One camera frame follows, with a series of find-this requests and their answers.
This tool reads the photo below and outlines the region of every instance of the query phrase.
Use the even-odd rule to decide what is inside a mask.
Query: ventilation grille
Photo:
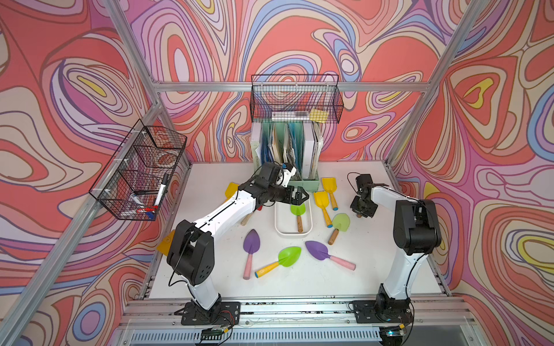
[[[225,343],[258,342],[369,342],[381,341],[378,327],[336,328],[237,328]],[[177,345],[200,342],[200,330],[138,330],[131,338],[131,345]],[[219,343],[220,340],[203,340],[202,344]]]

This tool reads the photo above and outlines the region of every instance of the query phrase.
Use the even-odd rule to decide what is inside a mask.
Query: pink handle
[[[356,265],[354,263],[351,263],[351,262],[348,262],[348,261],[345,261],[343,259],[340,259],[338,257],[334,257],[334,256],[330,256],[329,259],[335,263],[338,263],[340,264],[341,266],[343,266],[344,268],[348,268],[350,270],[354,270],[356,269]]]
[[[252,272],[252,254],[248,254],[248,259],[246,260],[246,267],[244,268],[243,279],[250,280],[250,272]]]

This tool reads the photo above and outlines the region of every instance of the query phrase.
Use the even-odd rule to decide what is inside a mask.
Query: swirly pattern backdrop
[[[336,72],[341,81],[428,81],[465,1],[135,0],[125,12],[158,81],[250,81]],[[161,97],[192,161],[250,161],[249,93]],[[322,160],[384,159],[419,93],[346,92]]]
[[[394,171],[493,345],[554,345],[554,6],[491,1]]]
[[[0,318],[149,107],[102,0],[0,2]],[[107,343],[182,173],[153,223],[99,212],[18,345]]]

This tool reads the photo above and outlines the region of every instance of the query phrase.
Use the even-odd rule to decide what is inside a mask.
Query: black wire basket
[[[187,137],[163,126],[144,126],[140,122],[138,127],[140,133],[114,175],[104,187],[96,187],[106,165],[89,193],[119,220],[154,221],[184,153]]]
[[[343,109],[336,74],[252,75],[252,122],[338,123]]]

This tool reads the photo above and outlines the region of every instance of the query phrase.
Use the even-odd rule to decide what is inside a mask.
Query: shovel handle
[[[325,223],[327,224],[327,227],[333,227],[333,223],[331,222],[331,218],[329,217],[327,210],[325,208],[321,208],[321,210],[323,210],[323,217],[325,218]]]
[[[331,234],[331,237],[329,238],[329,241],[327,242],[327,244],[333,245],[335,243],[335,239],[337,239],[337,235],[338,235],[338,229],[335,228],[335,230]]]
[[[296,223],[298,224],[298,233],[304,232],[304,228],[302,227],[302,217],[300,215],[296,216]]]
[[[266,275],[267,273],[269,273],[270,271],[272,271],[273,269],[277,268],[278,266],[279,266],[279,262],[278,261],[274,262],[274,263],[270,264],[269,266],[258,270],[257,272],[254,273],[254,275],[256,275],[256,277],[260,278],[260,277]]]
[[[244,268],[243,279],[250,280],[250,272],[252,272],[252,254],[248,254],[248,259],[246,260],[246,267]]]
[[[337,200],[335,199],[335,195],[333,195],[333,192],[329,192],[329,196],[331,197],[331,205],[333,206],[333,210],[338,210]]]
[[[246,226],[246,224],[248,223],[248,220],[250,220],[250,218],[252,217],[252,214],[254,214],[254,212],[251,212],[250,214],[246,215],[244,219],[240,222],[240,224],[243,226]]]
[[[343,266],[344,268],[348,268],[350,270],[354,270],[356,269],[356,265],[352,262],[348,262],[346,260],[343,260],[343,259],[340,259],[338,257],[334,257],[334,256],[330,256],[329,259],[335,263],[338,263],[340,264],[341,266]]]

